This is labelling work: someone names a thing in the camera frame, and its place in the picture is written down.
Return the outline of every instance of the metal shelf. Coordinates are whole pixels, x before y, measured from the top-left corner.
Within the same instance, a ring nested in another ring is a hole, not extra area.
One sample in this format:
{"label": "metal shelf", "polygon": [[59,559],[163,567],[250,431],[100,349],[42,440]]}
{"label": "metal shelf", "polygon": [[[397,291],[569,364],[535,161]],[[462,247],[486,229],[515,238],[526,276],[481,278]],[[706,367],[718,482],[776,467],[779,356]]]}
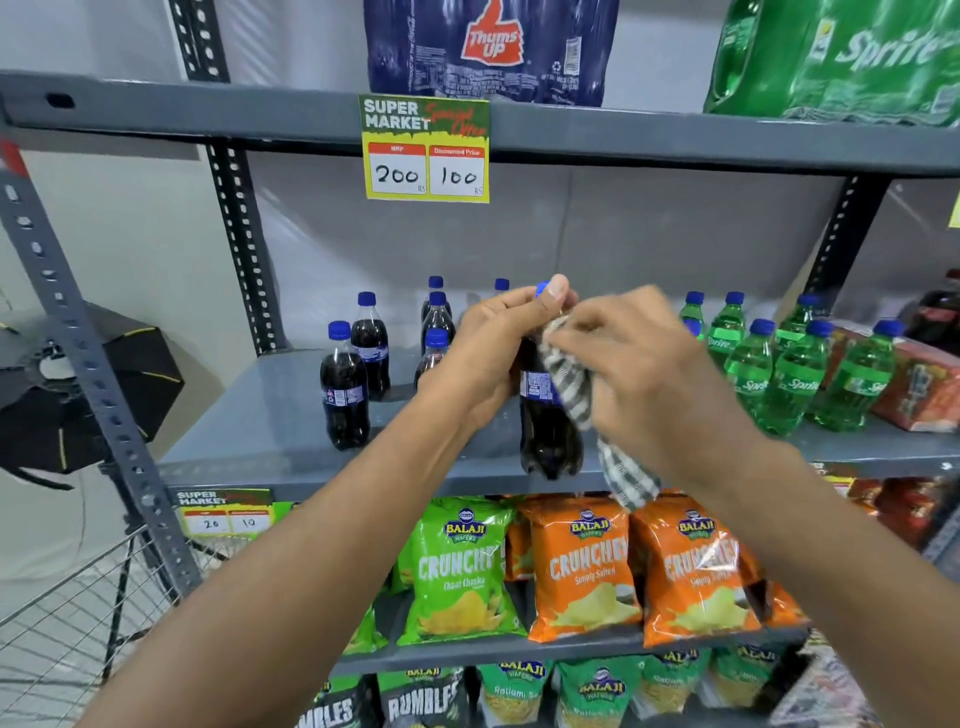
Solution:
{"label": "metal shelf", "polygon": [[[508,584],[507,588],[510,590],[517,611],[525,616],[525,626],[529,628],[535,614],[532,582]],[[682,640],[647,649],[643,646],[643,633],[639,625],[624,625],[552,643],[531,642],[521,635],[501,635],[457,642],[397,647],[396,640],[403,633],[412,600],[413,597],[410,594],[384,595],[377,599],[374,604],[377,628],[390,643],[369,655],[350,655],[341,658],[332,674],[358,675],[419,667],[462,667],[515,659],[582,660],[730,644],[795,643],[805,640],[809,631],[805,627],[763,628],[753,632]]]}
{"label": "metal shelf", "polygon": [[[341,452],[326,437],[319,391],[322,352],[281,352],[257,359],[160,461],[169,490],[273,488],[276,500],[304,500],[358,450]],[[393,351],[392,400],[371,404],[374,429],[413,395],[417,354]],[[520,467],[519,405],[507,402],[469,442],[438,495],[567,493],[606,490],[596,440],[585,441],[575,477],[548,481]],[[809,462],[860,477],[934,475],[960,467],[960,437],[904,432],[871,421],[854,433],[804,424],[790,438]]]}
{"label": "metal shelf", "polygon": [[[0,97],[15,127],[360,153],[360,110],[350,93],[6,72]],[[507,102],[493,103],[491,114],[494,160],[901,177],[960,171],[960,132],[950,129]]]}

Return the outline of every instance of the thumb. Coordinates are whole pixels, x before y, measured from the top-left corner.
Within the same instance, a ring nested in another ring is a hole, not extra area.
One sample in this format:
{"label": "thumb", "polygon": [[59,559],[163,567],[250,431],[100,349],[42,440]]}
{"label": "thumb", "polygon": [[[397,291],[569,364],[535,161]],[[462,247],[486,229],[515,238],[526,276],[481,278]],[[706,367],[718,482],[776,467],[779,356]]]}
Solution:
{"label": "thumb", "polygon": [[558,273],[531,302],[504,311],[502,315],[507,320],[511,333],[523,336],[535,328],[546,326],[560,316],[569,290],[570,281]]}

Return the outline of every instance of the green chips bag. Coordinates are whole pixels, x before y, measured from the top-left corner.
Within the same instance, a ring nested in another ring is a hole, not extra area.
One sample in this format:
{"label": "green chips bag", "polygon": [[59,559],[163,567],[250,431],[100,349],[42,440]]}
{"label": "green chips bag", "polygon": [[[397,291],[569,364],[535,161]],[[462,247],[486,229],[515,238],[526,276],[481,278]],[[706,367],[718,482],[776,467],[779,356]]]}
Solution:
{"label": "green chips bag", "polygon": [[640,685],[630,706],[644,718],[682,713],[710,661],[708,649],[671,649],[640,657]]}
{"label": "green chips bag", "polygon": [[414,602],[397,644],[526,632],[503,588],[513,508],[482,498],[430,502],[411,538]]}
{"label": "green chips bag", "polygon": [[353,637],[350,638],[344,654],[359,655],[374,652],[386,643],[383,635],[376,631],[376,618],[373,614],[373,605],[371,605],[367,608],[367,614],[363,616],[360,626],[353,632]]}
{"label": "green chips bag", "polygon": [[536,723],[552,667],[553,663],[531,660],[478,665],[481,688],[477,704],[487,728]]}
{"label": "green chips bag", "polygon": [[783,645],[717,647],[697,694],[708,708],[750,708],[770,679]]}
{"label": "green chips bag", "polygon": [[619,728],[639,678],[636,655],[557,663],[557,728]]}

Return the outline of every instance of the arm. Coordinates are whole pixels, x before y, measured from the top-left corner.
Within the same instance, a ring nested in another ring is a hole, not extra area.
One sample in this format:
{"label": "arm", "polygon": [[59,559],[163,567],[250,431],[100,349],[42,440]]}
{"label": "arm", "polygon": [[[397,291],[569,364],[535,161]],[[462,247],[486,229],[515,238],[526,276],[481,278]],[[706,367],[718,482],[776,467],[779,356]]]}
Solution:
{"label": "arm", "polygon": [[524,288],[471,308],[410,404],[171,611],[79,725],[296,725],[461,448],[512,393],[521,336],[559,315],[566,279],[550,286],[535,300]]}
{"label": "arm", "polygon": [[960,587],[759,432],[658,289],[581,303],[550,342],[600,375],[597,429],[756,553],[887,728],[956,723]]}

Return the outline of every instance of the orange chips bag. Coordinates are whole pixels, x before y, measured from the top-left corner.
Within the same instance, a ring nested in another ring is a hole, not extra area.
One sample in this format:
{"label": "orange chips bag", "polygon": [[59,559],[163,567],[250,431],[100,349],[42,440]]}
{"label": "orange chips bag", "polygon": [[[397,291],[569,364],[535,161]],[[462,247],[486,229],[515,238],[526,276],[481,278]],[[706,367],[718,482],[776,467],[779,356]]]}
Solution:
{"label": "orange chips bag", "polygon": [[759,628],[737,571],[740,544],[727,528],[687,496],[659,497],[635,517],[651,552],[644,646]]}
{"label": "orange chips bag", "polygon": [[532,526],[537,577],[531,640],[641,620],[627,565],[626,509],[605,497],[543,498],[520,508]]}
{"label": "orange chips bag", "polygon": [[534,545],[530,522],[522,513],[514,515],[507,526],[507,581],[527,581],[534,577]]}

